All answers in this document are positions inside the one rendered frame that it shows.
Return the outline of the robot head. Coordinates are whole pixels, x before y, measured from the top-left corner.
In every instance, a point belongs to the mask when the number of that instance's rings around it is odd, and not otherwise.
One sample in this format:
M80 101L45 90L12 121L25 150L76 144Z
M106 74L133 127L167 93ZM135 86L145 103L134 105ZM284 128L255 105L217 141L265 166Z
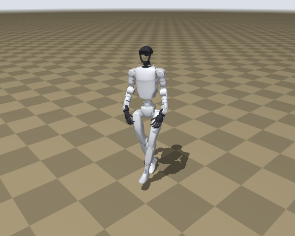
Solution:
M150 56L153 53L153 50L151 47L149 46L143 46L140 50L139 50L139 55L140 55L140 60L141 62L144 64L144 66L142 66L142 68L149 68L150 66ZM146 57L148 56L148 60L147 61L143 61L141 55L145 55Z

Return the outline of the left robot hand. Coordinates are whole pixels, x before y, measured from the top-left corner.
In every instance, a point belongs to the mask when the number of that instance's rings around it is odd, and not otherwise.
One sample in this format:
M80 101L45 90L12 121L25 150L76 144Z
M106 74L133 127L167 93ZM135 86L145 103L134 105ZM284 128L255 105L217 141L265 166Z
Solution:
M154 128L159 128L160 127L160 125L161 125L161 123L163 121L163 117L165 116L164 114L162 114L162 111L163 111L163 109L160 110L159 115L157 115L156 117L154 117L153 119L150 120L150 121L152 121L152 120L155 119L155 121L151 124L151 125L154 125L154 124L155 125L152 126L152 127L154 127Z

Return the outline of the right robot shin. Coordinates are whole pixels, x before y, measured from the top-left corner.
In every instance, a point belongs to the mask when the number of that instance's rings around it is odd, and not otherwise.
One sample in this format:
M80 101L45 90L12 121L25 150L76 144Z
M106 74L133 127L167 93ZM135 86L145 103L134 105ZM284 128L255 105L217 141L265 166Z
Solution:
M144 146L143 144L140 144L141 145L141 149L143 151L143 153L146 155L146 146ZM154 159L152 160L152 163L154 162Z

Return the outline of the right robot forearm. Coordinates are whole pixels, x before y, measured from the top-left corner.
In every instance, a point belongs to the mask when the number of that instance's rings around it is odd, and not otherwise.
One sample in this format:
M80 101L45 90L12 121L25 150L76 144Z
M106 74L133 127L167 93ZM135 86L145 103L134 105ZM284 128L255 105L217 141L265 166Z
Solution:
M128 94L126 91L125 100L122 107L123 110L125 110L125 105L128 105L128 106L130 105L131 99L132 99L132 95Z

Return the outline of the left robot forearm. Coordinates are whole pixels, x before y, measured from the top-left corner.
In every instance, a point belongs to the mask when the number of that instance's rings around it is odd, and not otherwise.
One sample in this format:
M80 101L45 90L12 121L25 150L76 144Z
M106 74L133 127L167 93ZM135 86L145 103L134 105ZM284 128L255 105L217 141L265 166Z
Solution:
M166 89L166 96L163 96L161 98L161 101L162 101L161 108L163 109L162 114L165 115L167 113L167 110L168 110L168 91L167 91L167 89Z

